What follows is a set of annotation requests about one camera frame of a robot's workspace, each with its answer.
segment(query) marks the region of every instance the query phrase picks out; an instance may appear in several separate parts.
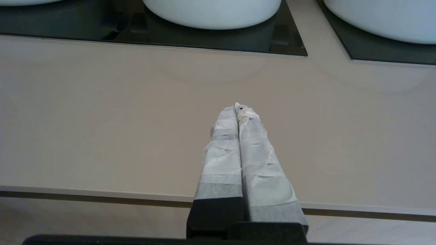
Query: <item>countertop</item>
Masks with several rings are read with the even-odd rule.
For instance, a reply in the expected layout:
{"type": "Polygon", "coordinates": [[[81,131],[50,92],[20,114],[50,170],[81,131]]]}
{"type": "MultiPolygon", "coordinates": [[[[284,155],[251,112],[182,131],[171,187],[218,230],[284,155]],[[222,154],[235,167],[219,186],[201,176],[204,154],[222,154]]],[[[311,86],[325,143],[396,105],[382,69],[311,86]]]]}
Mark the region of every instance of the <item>countertop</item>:
{"type": "Polygon", "coordinates": [[[0,191],[191,201],[238,101],[303,208],[436,215],[436,68],[351,61],[288,5],[307,58],[1,36],[0,191]]]}

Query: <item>beige countertop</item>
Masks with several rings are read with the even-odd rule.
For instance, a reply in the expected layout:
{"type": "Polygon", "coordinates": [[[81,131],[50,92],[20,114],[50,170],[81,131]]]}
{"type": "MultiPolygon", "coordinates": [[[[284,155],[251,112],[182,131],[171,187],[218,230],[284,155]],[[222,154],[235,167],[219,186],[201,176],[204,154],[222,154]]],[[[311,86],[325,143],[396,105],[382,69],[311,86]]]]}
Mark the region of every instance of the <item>beige countertop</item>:
{"type": "Polygon", "coordinates": [[[351,61],[288,4],[307,58],[0,37],[0,191],[191,201],[238,101],[303,207],[436,215],[436,68],[351,61]]]}

